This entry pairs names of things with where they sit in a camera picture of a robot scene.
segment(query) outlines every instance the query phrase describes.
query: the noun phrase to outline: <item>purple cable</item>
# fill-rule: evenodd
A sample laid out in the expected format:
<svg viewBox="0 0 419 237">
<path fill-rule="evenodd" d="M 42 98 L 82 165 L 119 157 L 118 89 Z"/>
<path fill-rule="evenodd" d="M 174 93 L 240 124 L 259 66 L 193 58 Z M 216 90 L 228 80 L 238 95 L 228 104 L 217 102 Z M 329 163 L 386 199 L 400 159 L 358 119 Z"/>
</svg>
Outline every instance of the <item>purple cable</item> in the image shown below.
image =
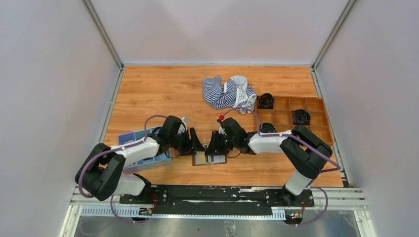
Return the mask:
<svg viewBox="0 0 419 237">
<path fill-rule="evenodd" d="M 107 150 L 107 151 L 101 152 L 101 153 L 99 153 L 99 154 L 97 154 L 97 155 L 93 156 L 93 157 L 92 157 L 92 159 L 90 159 L 90 160 L 86 163 L 86 165 L 83 167 L 83 169 L 82 169 L 82 171 L 81 171 L 81 173 L 80 173 L 80 177 L 79 177 L 79 181 L 78 181 L 78 185 L 79 185 L 79 192 L 80 192 L 80 194 L 81 194 L 83 197 L 85 197 L 85 198 L 92 198 L 92 197 L 93 197 L 92 195 L 88 195 L 88 194 L 86 194 L 86 193 L 83 191 L 83 178 L 84 178 L 84 174 L 86 173 L 87 168 L 88 168 L 88 167 L 89 167 L 89 166 L 90 166 L 93 162 L 95 162 L 95 161 L 96 161 L 99 157 L 102 157 L 102 156 L 104 156 L 104 155 L 106 155 L 106 154 L 108 154 L 108 153 L 111 153 L 111 152 L 118 152 L 118 151 L 121 151 L 121 150 L 123 150 L 123 149 L 127 149 L 127 148 L 131 148 L 131 147 L 135 147 L 135 146 L 138 146 L 138 145 L 140 145 L 140 144 L 144 143 L 144 142 L 145 142 L 145 140 L 147 139 L 147 123 L 148 123 L 148 121 L 149 121 L 150 119 L 155 118 L 155 117 L 167 118 L 167 116 L 163 116 L 163 115 L 153 115 L 153 116 L 149 117 L 148 119 L 146 119 L 146 121 L 145 121 L 145 123 L 144 123 L 144 140 L 139 140 L 138 142 L 135 142 L 135 143 L 132 143 L 132 144 L 126 145 L 125 147 L 118 147 L 118 148 L 115 148 L 115 149 L 110 149 L 110 150 Z"/>
<path fill-rule="evenodd" d="M 250 111 L 256 117 L 257 124 L 258 124 L 258 126 L 257 126 L 257 133 L 260 135 L 260 119 L 259 119 L 259 116 L 257 115 L 257 113 L 255 111 L 253 111 L 253 110 L 251 110 L 249 108 L 246 108 L 246 107 L 234 107 L 234 108 L 231 108 L 231 109 L 227 110 L 227 112 L 223 113 L 223 116 L 225 116 L 229 112 L 231 112 L 233 110 L 236 110 L 236 109 L 245 109 L 247 111 Z"/>
<path fill-rule="evenodd" d="M 319 189 L 320 191 L 322 191 L 322 192 L 325 194 L 325 198 L 326 198 L 325 209 L 323 209 L 322 213 L 320 213 L 320 215 L 318 215 L 316 218 L 314 218 L 314 219 L 313 219 L 313 220 L 311 220 L 311 221 L 308 221 L 308 222 L 306 222 L 306 223 L 302 223 L 302 224 L 298 224 L 298 225 L 293 225 L 293 224 L 290 224 L 290 226 L 293 226 L 293 227 L 298 227 L 298 226 L 308 226 L 308 225 L 313 224 L 314 222 L 316 222 L 316 221 L 320 220 L 320 218 L 322 218 L 322 217 L 324 216 L 324 214 L 326 213 L 327 207 L 328 207 L 328 205 L 329 205 L 329 198 L 328 198 L 328 196 L 327 196 L 326 191 L 325 191 L 324 189 L 320 188 L 320 187 L 311 187 L 311 188 L 312 188 L 312 189 Z"/>
<path fill-rule="evenodd" d="M 109 222 L 109 224 L 107 224 L 105 227 L 103 227 L 101 230 L 99 230 L 99 231 L 96 231 L 96 232 L 93 232 L 93 233 L 86 233 L 86 232 L 84 232 L 84 230 L 83 230 L 83 227 L 82 227 L 82 224 L 84 223 L 84 222 L 86 222 L 86 221 L 83 221 L 83 219 L 84 219 L 84 217 L 82 217 L 80 220 L 79 220 L 79 224 L 78 224 L 78 230 L 84 235 L 84 236 L 95 236 L 95 235 L 98 235 L 98 234 L 100 234 L 102 231 L 104 231 L 106 228 L 108 228 L 111 224 L 112 224 L 112 222 Z"/>
<path fill-rule="evenodd" d="M 114 195 L 112 195 L 112 196 L 111 196 L 111 211 L 112 211 L 112 214 L 114 214 L 114 216 L 115 216 L 118 220 L 120 220 L 120 221 L 122 221 L 122 222 L 125 222 L 125 223 L 130 223 L 130 224 L 140 224 L 140 223 L 144 223 L 144 222 L 146 222 L 146 221 L 148 220 L 148 219 L 146 219 L 146 220 L 144 220 L 144 221 L 129 221 L 129 220 L 126 220 L 126 219 L 124 219 L 124 218 L 122 218 L 122 217 L 118 216 L 118 215 L 117 215 L 117 213 L 116 213 L 116 211 L 114 210 L 113 201 L 114 201 Z"/>
</svg>

